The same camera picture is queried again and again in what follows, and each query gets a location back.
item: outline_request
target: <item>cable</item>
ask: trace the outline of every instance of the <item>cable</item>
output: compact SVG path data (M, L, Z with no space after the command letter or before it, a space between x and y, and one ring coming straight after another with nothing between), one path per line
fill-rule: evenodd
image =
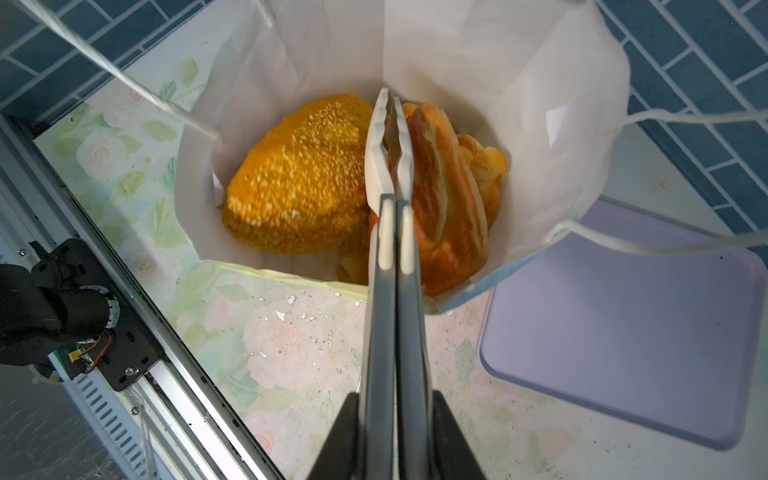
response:
M104 356L104 354L107 352L109 347L112 345L112 342L114 342L114 337L110 336L109 341L107 342L107 345L104 347L104 349L101 351L101 353L98 354L98 357L96 357L96 360L91 364L91 366L88 367L87 370L85 370L85 373L91 373L94 368L96 368L96 365L101 361L101 357Z
M81 353L81 354L80 354L80 356L83 356L83 355L85 355L86 353L90 352L90 351L91 351L91 350L92 350L92 349L93 349L93 348L94 348L96 345L98 345L98 343L99 343L100 341L101 341L101 335L99 335L99 336L98 336L98 338L96 339L96 341L94 342L94 344L93 344L93 345L91 345L91 346L89 346L87 350L85 350L83 353Z

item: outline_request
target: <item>purple tray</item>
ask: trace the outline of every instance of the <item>purple tray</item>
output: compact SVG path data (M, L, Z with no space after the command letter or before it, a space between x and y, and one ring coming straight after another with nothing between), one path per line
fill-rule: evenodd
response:
M706 237L597 202L583 223L658 246ZM718 450L743 433L766 268L749 250L618 253L578 237L500 283L483 327L486 372Z

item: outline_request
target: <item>pastry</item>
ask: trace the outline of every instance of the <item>pastry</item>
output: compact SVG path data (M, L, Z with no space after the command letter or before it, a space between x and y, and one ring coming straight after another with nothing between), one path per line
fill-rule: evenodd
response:
M464 283L488 259L483 201L445 112L420 104L408 118L414 160L412 205L424 293Z
M240 242L300 255L339 246L367 223L372 108L354 94L304 105L248 154L227 188L224 225Z
M462 158L477 183L490 229L502 201L502 181L509 169L507 159L498 148L483 147L469 135L457 135L457 139Z

